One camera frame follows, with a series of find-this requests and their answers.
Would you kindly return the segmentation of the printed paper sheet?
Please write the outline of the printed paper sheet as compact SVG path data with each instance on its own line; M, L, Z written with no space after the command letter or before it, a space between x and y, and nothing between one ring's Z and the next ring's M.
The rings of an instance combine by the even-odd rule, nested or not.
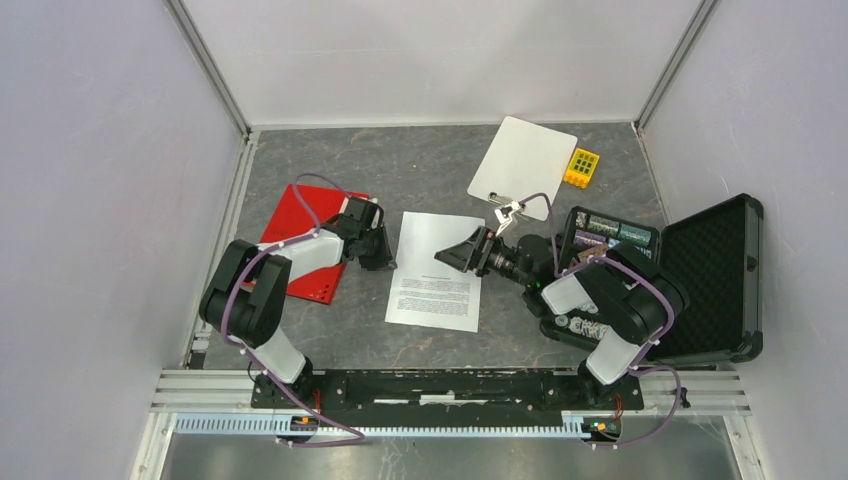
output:
M404 212L385 321L476 333L481 279L436 260L435 254L483 224L476 217Z

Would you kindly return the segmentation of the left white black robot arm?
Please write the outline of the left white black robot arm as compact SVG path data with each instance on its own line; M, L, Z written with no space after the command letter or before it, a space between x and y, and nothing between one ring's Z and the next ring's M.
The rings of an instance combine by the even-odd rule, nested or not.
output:
M201 297L199 317L277 379L281 400L302 407L313 397L314 381L304 374L310 361L281 327L289 284L351 261L367 271L396 267L384 210L374 200L351 197L341 213L289 239L229 243Z

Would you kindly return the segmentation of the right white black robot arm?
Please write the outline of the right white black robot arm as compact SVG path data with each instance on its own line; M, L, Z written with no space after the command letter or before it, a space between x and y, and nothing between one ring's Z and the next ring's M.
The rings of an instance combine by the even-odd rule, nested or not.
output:
M561 271L552 240L522 237L515 247L487 227L435 253L435 260L478 277L496 273L523 287L528 309L540 319L596 308L606 330L581 363L580 400L602 408L618 393L617 382L638 365L690 304L683 284L629 242L621 242Z

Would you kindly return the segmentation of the white clipboard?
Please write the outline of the white clipboard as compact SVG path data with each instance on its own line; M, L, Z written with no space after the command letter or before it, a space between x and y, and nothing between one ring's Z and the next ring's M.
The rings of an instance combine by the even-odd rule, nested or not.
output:
M525 203L526 217L545 221L549 211L544 200L527 198L544 193L550 200L555 199L577 144L574 135L507 116L472 177L467 194L487 201L494 193Z

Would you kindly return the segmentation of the red folder black inside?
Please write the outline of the red folder black inside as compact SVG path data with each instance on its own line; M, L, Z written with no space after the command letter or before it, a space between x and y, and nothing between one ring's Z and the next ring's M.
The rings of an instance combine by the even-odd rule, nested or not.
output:
M375 225L377 208L359 192L289 185L258 248L291 262L285 293L322 304L332 302L345 265L361 252Z

